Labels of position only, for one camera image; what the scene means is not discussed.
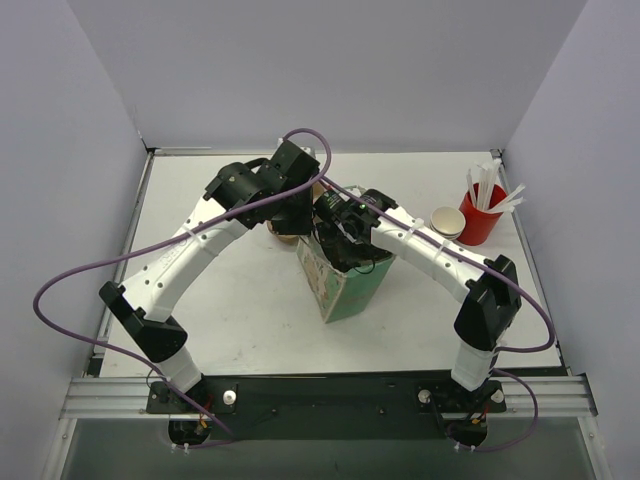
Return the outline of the green paper takeout bag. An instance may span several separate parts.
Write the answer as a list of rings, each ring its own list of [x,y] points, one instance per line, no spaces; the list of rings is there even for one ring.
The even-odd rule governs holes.
[[[344,199],[352,199],[336,192]],[[366,309],[394,262],[394,255],[377,263],[374,268],[354,268],[348,272],[335,270],[317,241],[317,222],[314,214],[312,233],[299,238],[296,255],[318,304],[322,321],[331,323],[355,316]]]

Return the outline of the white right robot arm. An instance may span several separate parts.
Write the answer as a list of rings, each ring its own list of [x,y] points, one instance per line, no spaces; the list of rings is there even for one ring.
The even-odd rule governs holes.
[[[516,266],[459,248],[375,189],[357,199],[328,190],[314,202],[317,239],[336,270],[401,259],[443,286],[461,304],[454,322],[460,346],[451,378],[479,389],[497,360],[496,349],[522,305]]]

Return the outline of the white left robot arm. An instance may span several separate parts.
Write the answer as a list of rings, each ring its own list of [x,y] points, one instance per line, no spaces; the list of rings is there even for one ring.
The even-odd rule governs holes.
[[[305,184],[319,171],[319,162],[289,140],[269,158],[221,168],[175,232],[177,243],[123,283],[100,289],[130,338],[173,383],[169,398],[179,409],[199,408],[205,387],[174,307],[205,268],[256,225],[271,222],[289,235],[310,233],[313,195]]]

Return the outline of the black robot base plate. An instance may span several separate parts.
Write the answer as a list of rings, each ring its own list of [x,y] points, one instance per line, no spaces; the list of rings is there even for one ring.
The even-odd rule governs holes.
[[[503,413],[499,381],[469,392],[447,371],[318,375],[206,376],[190,397],[210,420],[169,390],[151,384],[146,411],[169,419],[172,441],[190,440],[423,440],[440,439],[455,420],[483,440],[476,414]]]

